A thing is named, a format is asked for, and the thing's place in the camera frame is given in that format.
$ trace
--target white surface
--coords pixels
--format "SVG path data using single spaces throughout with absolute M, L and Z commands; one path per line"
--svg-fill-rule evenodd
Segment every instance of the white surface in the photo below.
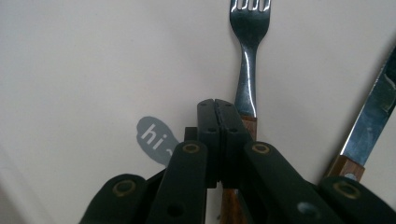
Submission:
M 316 183 L 396 43 L 396 1 L 272 4 L 257 59 L 258 139 Z M 228 9 L 0 1 L 0 193 L 10 201 L 0 210 L 26 223 L 77 223 L 109 178 L 159 172 L 135 140 L 141 118 L 161 119 L 181 141 L 198 102 L 233 101 L 240 49 Z M 393 116 L 361 181 L 394 209 L 395 133 Z M 10 216 L 1 222 L 20 220 Z

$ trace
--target wooden knife handle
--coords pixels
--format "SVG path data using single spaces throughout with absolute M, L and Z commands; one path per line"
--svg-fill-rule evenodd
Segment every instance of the wooden knife handle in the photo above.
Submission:
M 253 140 L 257 136 L 257 119 L 241 116 L 247 131 Z M 248 223 L 238 199 L 236 189 L 224 189 L 222 194 L 220 224 L 246 224 Z
M 356 177 L 355 180 L 361 181 L 364 173 L 364 167 L 354 162 L 350 158 L 339 155 L 335 158 L 334 162 L 328 169 L 325 176 L 341 175 L 346 177 Z

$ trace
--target fork tines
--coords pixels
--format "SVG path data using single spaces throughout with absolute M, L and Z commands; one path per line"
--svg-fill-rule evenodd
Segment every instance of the fork tines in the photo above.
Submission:
M 231 0 L 231 11 L 247 9 L 265 11 L 270 8 L 271 0 Z

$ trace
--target steak knife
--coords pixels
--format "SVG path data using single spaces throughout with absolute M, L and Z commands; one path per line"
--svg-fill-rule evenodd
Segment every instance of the steak knife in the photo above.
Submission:
M 382 66 L 349 136 L 325 176 L 360 181 L 364 164 L 396 104 L 396 47 Z

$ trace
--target fork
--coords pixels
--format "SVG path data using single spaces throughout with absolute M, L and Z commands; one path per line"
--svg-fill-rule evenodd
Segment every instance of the fork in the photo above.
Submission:
M 253 140 L 256 140 L 256 54 L 270 25 L 271 0 L 231 0 L 230 24 L 241 44 L 242 62 L 235 107 Z M 222 195 L 220 224 L 248 223 L 239 204 L 237 190 Z
M 255 119 L 256 54 L 270 24 L 271 0 L 242 0 L 242 6 L 238 5 L 238 0 L 231 1 L 230 24 L 242 50 L 235 106 L 240 115 Z

